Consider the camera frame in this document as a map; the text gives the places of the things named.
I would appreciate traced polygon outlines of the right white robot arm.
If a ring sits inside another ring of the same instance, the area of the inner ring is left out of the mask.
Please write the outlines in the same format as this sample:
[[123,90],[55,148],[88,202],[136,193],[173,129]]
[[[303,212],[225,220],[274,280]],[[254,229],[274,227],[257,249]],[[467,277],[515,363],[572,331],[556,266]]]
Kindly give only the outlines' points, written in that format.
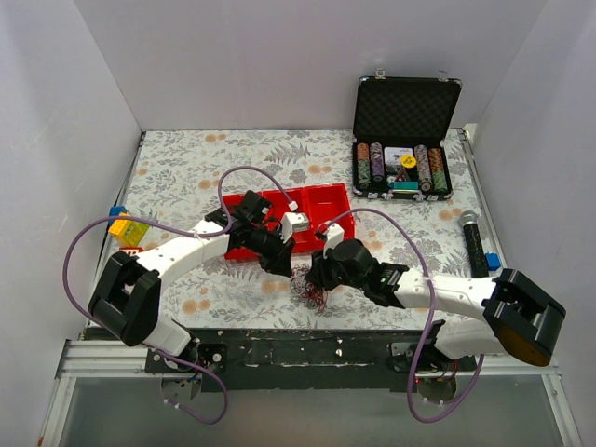
[[357,239],[317,251],[305,276],[321,291],[347,286],[383,307],[433,308],[461,316],[436,322],[421,347],[422,361],[442,370],[454,359],[509,354],[536,367],[550,364],[566,317],[564,307],[523,273],[496,277],[424,277],[405,265],[377,261]]

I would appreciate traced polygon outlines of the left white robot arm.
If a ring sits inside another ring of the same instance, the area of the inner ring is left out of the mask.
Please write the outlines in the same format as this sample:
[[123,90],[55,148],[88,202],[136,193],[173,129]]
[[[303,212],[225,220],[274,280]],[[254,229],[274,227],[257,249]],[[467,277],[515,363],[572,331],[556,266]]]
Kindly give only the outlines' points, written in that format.
[[189,236],[130,256],[112,255],[88,304],[90,315],[127,346],[146,345],[166,353],[166,361],[180,373],[197,364],[194,335],[182,324],[161,314],[161,293],[200,264],[235,249],[257,254],[261,268],[290,277],[294,233],[308,227],[295,202],[276,229],[265,219],[272,204],[249,191],[239,205],[220,207],[205,216]]

